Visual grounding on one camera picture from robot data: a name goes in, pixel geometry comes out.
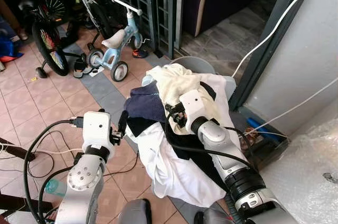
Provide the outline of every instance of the door frame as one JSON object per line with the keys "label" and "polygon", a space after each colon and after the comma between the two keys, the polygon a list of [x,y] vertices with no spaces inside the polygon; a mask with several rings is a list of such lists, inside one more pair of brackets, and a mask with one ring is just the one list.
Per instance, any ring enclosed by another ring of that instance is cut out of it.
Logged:
{"label": "door frame", "polygon": [[[265,25],[258,43],[260,43],[272,31],[279,18],[292,1],[293,0],[276,1],[274,9],[271,12],[271,15]],[[304,0],[299,0],[290,9],[279,25],[276,33],[267,42],[265,42],[265,44],[252,53],[248,66],[244,70],[243,76],[229,100],[230,110],[237,110],[248,99],[250,93],[252,92],[265,67],[273,56],[303,1]]]}

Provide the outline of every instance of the bike seat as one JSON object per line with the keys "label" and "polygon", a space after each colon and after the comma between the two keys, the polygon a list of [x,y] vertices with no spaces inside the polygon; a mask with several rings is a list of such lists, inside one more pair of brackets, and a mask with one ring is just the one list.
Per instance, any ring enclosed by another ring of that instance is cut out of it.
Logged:
{"label": "bike seat", "polygon": [[124,30],[119,30],[111,38],[103,40],[102,44],[107,48],[118,49],[120,48],[125,35],[126,32]]}

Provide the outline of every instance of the bike handlebar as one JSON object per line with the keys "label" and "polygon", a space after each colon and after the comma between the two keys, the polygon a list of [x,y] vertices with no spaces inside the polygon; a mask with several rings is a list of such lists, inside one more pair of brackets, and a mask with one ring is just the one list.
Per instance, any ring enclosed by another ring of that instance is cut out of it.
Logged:
{"label": "bike handlebar", "polygon": [[128,8],[128,9],[136,12],[137,15],[139,15],[139,16],[142,15],[142,10],[141,9],[134,8],[134,7],[128,5],[128,4],[126,4],[126,3],[124,3],[123,1],[120,1],[120,0],[111,0],[111,1],[112,2],[116,2],[116,3],[118,3],[118,4],[122,5],[122,6],[125,6],[126,8]]}

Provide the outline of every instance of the white cable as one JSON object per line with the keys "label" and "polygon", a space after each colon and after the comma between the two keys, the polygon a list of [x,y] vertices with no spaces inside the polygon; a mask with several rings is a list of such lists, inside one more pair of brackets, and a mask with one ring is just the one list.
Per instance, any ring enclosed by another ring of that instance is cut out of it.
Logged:
{"label": "white cable", "polygon": [[284,134],[280,134],[280,133],[271,133],[271,132],[254,132],[254,133],[266,133],[266,134],[274,134],[274,135],[277,135],[277,136],[281,136],[281,137],[284,137],[284,138],[289,138],[288,136],[284,135]]}
{"label": "white cable", "polygon": [[289,10],[296,4],[298,0],[293,0],[290,5],[285,9],[285,11],[283,12],[283,14],[281,15],[281,17],[279,18],[278,22],[276,23],[274,29],[270,32],[270,34],[263,40],[261,41],[256,47],[254,47],[251,51],[248,52],[248,54],[246,54],[244,56],[244,58],[241,60],[241,62],[239,63],[239,65],[237,66],[235,72],[233,73],[232,77],[234,77],[236,75],[236,73],[238,72],[239,68],[241,67],[241,65],[243,64],[243,62],[245,61],[245,59],[250,56],[254,51],[256,51],[262,44],[264,44],[277,30],[278,26],[280,25],[280,23],[282,22],[282,20],[284,19],[285,15],[289,12]]}
{"label": "white cable", "polygon": [[315,97],[316,95],[318,95],[320,92],[324,91],[326,88],[328,88],[329,86],[331,86],[332,84],[334,84],[335,82],[338,81],[338,77],[335,78],[333,81],[331,81],[329,84],[327,84],[325,87],[323,87],[322,89],[318,90],[316,93],[314,93],[313,95],[311,95],[309,98],[307,98],[306,100],[302,101],[300,104],[296,105],[295,107],[287,110],[286,112],[280,114],[277,117],[274,117],[273,119],[269,120],[268,122],[256,127],[255,129],[252,129],[251,131],[244,133],[244,135],[248,135],[254,131],[256,131],[259,128],[262,128],[263,126],[266,126],[267,124],[270,124],[272,121],[275,121],[276,119],[279,119],[280,117],[284,116],[285,114],[288,114],[289,112],[293,111],[294,109],[298,108],[299,106],[303,105],[304,103],[308,102],[309,100],[311,100],[313,97]]}
{"label": "white cable", "polygon": [[[0,143],[0,145],[2,146],[2,148],[4,146],[22,147],[22,146],[18,146],[18,145],[3,144],[3,143]],[[47,150],[43,150],[43,149],[37,148],[36,151],[43,152],[43,153],[48,153],[48,154],[64,154],[64,153],[68,153],[68,152],[72,152],[72,151],[82,151],[82,149],[81,148],[74,148],[74,149],[69,149],[67,151],[63,151],[63,152],[50,152],[50,151],[47,151]]]}

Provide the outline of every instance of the white cloth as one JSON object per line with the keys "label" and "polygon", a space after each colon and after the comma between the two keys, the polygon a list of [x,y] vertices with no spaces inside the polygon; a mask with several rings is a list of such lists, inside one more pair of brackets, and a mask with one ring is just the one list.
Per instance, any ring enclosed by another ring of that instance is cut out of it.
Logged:
{"label": "white cloth", "polygon": [[[163,106],[169,104],[175,106],[178,104],[179,97],[192,89],[196,89],[207,109],[205,117],[207,119],[216,119],[220,121],[221,116],[217,110],[216,104],[208,92],[200,85],[201,75],[192,73],[191,70],[184,68],[182,65],[174,63],[167,64],[163,67],[156,66],[147,71],[147,75],[152,76],[156,81],[159,97]],[[189,134],[185,127],[180,128],[173,118],[169,119],[170,126],[174,133],[178,135]]]}
{"label": "white cloth", "polygon": [[225,191],[192,160],[177,157],[160,123],[153,124],[138,137],[128,127],[126,133],[138,144],[140,159],[159,198],[168,195],[198,207],[209,207],[224,198]]}

